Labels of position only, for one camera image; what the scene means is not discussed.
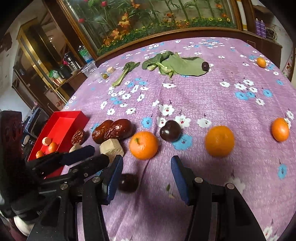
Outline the left hand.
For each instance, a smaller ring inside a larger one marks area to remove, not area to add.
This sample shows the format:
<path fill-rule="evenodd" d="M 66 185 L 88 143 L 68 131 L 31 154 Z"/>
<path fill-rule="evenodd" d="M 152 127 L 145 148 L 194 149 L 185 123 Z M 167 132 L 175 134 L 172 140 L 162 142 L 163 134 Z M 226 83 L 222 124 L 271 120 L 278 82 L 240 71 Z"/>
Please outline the left hand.
<path fill-rule="evenodd" d="M 34 223 L 32 224 L 27 224 L 25 223 L 21 218 L 19 218 L 18 216 L 14 217 L 14 223 L 16 225 L 16 227 L 19 229 L 19 231 L 25 235 L 26 237 L 29 236 L 31 230 L 34 227 Z"/>

